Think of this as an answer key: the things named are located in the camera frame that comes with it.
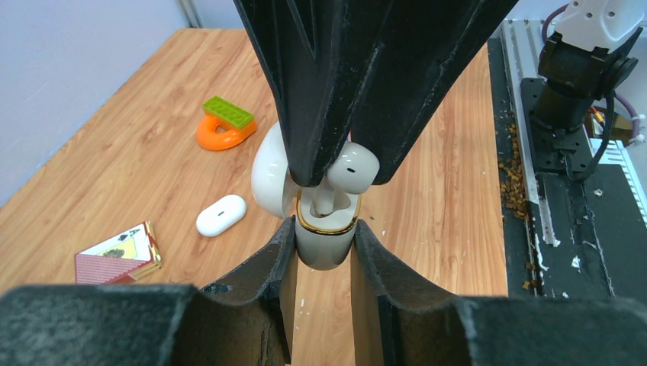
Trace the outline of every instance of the wooden table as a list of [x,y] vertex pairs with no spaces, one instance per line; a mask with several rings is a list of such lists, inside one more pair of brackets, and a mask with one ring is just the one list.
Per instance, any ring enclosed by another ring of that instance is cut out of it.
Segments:
[[[259,130],[234,149],[195,141],[201,104],[214,95],[256,116]],[[178,30],[0,210],[0,293],[74,282],[75,253],[144,220],[164,268],[140,283],[201,287],[224,275],[280,223],[249,183],[276,120],[244,31]],[[362,199],[360,217],[387,248],[457,294],[507,293],[493,124],[484,48],[393,180]],[[225,194],[245,198],[246,217],[200,236],[195,218]],[[354,363],[348,260],[326,272],[300,265],[294,342],[294,365]]]

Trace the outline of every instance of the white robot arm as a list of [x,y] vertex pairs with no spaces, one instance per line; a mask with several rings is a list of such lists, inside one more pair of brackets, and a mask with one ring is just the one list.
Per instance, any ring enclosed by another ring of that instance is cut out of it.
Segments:
[[636,31],[647,0],[576,0],[568,3],[555,25],[564,43],[586,51],[595,47],[609,53]]

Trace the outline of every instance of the orange plastic ring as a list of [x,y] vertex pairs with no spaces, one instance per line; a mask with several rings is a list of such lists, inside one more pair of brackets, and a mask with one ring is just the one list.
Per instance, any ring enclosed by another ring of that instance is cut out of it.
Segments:
[[[225,132],[217,132],[218,127],[224,128]],[[256,122],[252,120],[242,130],[229,128],[219,118],[206,115],[198,125],[196,137],[200,146],[208,150],[230,149],[242,143],[249,135],[256,132]]]

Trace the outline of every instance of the metal bracket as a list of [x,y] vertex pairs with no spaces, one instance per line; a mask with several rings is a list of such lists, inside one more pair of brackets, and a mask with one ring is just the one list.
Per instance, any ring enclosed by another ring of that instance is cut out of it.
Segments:
[[535,102],[544,88],[543,79],[526,78],[521,80],[521,101],[530,132],[530,150],[536,172],[562,173],[566,171],[560,150],[571,154],[573,172],[583,172],[591,162],[591,148],[586,133],[580,130],[565,136],[556,136],[542,128],[533,118]]

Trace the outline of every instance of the white earbud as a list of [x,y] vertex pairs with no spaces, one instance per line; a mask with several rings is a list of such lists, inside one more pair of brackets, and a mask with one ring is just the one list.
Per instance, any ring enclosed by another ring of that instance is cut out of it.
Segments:
[[328,169],[328,182],[349,194],[362,194],[380,170],[378,158],[358,143],[346,142],[339,158]]

